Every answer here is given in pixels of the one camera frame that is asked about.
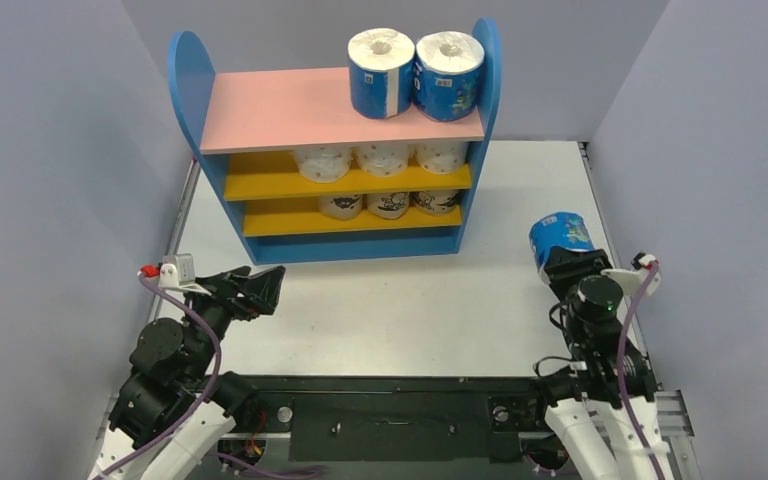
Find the blue paper roll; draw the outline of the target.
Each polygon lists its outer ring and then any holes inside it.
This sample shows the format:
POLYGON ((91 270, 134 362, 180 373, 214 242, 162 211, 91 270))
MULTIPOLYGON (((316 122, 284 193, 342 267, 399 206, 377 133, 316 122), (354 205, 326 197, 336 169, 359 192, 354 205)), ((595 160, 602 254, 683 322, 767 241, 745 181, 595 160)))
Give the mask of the blue paper roll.
POLYGON ((472 35, 442 31, 416 43, 414 103, 429 118, 452 122, 477 103, 485 50, 472 35))
POLYGON ((349 87, 353 108, 371 119, 388 119, 412 103, 415 44, 391 28, 373 28, 348 42, 349 87))
POLYGON ((596 250, 583 217, 574 212, 559 211, 543 217, 532 225, 528 239, 539 278, 546 285, 550 284, 547 269, 553 248, 575 253, 596 250))

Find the brown cartoon paper roll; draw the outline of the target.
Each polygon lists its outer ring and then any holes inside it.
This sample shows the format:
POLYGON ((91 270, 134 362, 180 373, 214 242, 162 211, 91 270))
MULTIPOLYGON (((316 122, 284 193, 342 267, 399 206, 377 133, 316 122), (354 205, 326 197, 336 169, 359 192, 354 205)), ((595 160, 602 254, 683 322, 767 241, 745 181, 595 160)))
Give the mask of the brown cartoon paper roll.
POLYGON ((460 190, 423 190, 411 193, 412 204, 419 211, 442 216, 450 213, 459 204, 460 190))

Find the aluminium rail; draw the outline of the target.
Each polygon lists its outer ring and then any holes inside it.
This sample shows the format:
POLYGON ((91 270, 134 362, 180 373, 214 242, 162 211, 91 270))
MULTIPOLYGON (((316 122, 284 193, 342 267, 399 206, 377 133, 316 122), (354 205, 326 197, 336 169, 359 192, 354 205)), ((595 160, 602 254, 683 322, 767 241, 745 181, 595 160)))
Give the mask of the aluminium rail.
POLYGON ((693 440, 695 431, 679 390, 656 394, 662 437, 670 446, 669 462, 675 479, 702 480, 693 440))

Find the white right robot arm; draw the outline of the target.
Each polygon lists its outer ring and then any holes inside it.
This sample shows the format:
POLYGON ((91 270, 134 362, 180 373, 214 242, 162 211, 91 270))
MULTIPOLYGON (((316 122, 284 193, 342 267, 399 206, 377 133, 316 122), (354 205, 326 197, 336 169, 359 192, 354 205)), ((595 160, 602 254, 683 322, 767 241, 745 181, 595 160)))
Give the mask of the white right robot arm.
POLYGON ((526 418, 551 429, 583 479, 672 478, 656 380, 629 337, 639 304, 661 283, 658 259, 641 253, 616 269, 603 250, 553 246, 542 271, 570 360, 525 398, 526 418))

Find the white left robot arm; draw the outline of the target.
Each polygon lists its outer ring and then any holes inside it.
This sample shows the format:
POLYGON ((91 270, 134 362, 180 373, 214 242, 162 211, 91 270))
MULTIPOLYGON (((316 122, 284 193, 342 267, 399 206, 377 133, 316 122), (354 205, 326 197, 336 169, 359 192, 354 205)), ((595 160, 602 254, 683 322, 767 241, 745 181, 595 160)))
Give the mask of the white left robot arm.
POLYGON ((91 478, 183 479, 222 435, 255 423, 257 389, 221 370, 221 342, 232 322, 274 314, 285 275, 283 266, 207 277, 171 263, 140 269, 139 282, 182 317, 139 332, 91 478))

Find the white floral paper roll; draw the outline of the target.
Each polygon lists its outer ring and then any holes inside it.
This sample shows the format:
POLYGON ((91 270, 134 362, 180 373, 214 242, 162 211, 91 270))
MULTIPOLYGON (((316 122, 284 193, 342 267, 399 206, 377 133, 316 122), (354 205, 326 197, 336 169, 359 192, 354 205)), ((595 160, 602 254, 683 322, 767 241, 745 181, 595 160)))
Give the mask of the white floral paper roll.
POLYGON ((456 172, 466 163, 469 143, 433 141, 415 144, 413 149, 420 167, 433 174, 447 175, 456 172))
POLYGON ((316 183, 334 183, 351 166, 351 148, 347 146, 312 146, 292 151, 299 173, 316 183))
POLYGON ((401 174, 409 164, 411 152, 406 143, 363 144, 353 148, 359 168, 376 177, 401 174))

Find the blue pink yellow shelf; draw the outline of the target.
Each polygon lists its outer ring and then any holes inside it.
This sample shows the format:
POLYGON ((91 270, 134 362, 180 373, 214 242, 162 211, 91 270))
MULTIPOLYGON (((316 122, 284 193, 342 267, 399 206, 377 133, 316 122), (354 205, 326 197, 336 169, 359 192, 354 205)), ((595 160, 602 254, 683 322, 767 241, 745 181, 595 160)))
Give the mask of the blue pink yellow shelf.
POLYGON ((249 258, 257 264, 322 262, 455 254, 499 109, 502 51, 497 25, 475 23, 485 49, 485 73, 476 109, 454 122, 437 122, 415 108, 387 120, 366 118, 349 99, 345 67, 219 73, 197 34, 170 40, 167 75, 182 133, 249 258), (414 145, 459 141, 465 164, 445 175, 410 162, 382 178, 352 167, 332 183, 298 171, 299 147, 414 145), (450 212, 433 216, 410 207, 397 219, 362 211, 350 220, 322 214, 318 198, 337 194, 454 190, 450 212))

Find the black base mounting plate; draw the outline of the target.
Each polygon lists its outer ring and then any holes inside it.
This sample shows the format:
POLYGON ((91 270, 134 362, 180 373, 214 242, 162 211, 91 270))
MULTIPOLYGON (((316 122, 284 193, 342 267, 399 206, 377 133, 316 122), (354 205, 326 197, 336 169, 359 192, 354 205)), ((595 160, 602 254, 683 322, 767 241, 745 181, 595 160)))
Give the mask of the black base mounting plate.
POLYGON ((230 374, 219 397, 238 423, 222 454, 257 461, 267 441, 295 462, 522 459, 551 431, 545 414, 579 400, 577 381, 545 377, 363 377, 230 374))

